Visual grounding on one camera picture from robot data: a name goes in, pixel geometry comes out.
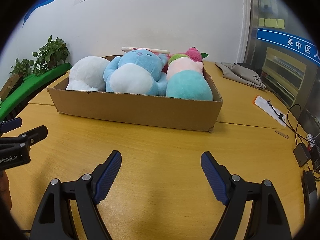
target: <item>brown cardboard box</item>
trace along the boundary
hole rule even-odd
[[[222,98],[211,76],[205,70],[204,77],[215,101],[68,91],[65,89],[69,78],[53,88],[48,88],[48,91],[60,113],[116,122],[211,132],[222,106]]]
[[[4,84],[3,88],[0,91],[1,101],[4,101],[7,98],[14,85],[19,81],[20,77],[21,75],[15,74],[7,80],[7,82]]]

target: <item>sticky note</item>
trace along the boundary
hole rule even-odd
[[[270,19],[270,27],[278,28],[277,19]]]
[[[264,19],[264,22],[266,23],[266,27],[271,27],[271,23],[270,23],[269,18]]]
[[[259,26],[264,26],[264,18],[259,18]]]
[[[278,19],[278,28],[284,29],[284,20]]]

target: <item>potted plant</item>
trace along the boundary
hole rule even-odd
[[[33,73],[39,76],[46,71],[55,68],[61,61],[65,62],[67,56],[70,54],[64,43],[64,40],[52,40],[52,36],[48,39],[48,43],[39,49],[39,52],[33,52],[33,57],[38,57],[34,67]]]
[[[16,65],[12,66],[13,70],[10,72],[11,74],[22,74],[22,76],[25,78],[28,75],[31,74],[32,70],[30,66],[34,65],[33,60],[27,60],[24,58],[22,61],[19,61],[19,58],[16,59]]]

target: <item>finger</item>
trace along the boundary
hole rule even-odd
[[[4,203],[6,204],[8,210],[10,211],[12,208],[12,200],[11,200],[9,188],[5,191],[0,192],[0,196],[1,196],[2,200],[4,201]]]
[[[7,174],[3,171],[3,176],[0,177],[0,192],[9,188],[9,179]]]

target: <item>silver screw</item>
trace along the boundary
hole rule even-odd
[[[51,180],[51,182],[50,182],[52,185],[56,185],[57,183],[58,183],[58,179],[53,179],[53,180]]]
[[[271,185],[272,185],[271,181],[268,180],[268,179],[266,179],[266,180],[263,182],[263,184],[266,185],[266,186],[271,186]]]
[[[240,176],[239,176],[239,175],[232,175],[232,176],[231,176],[231,179],[232,179],[233,181],[239,181],[239,180],[240,180]]]
[[[83,180],[88,180],[88,179],[90,179],[91,178],[91,175],[90,174],[84,174],[83,176],[82,176],[82,179]]]

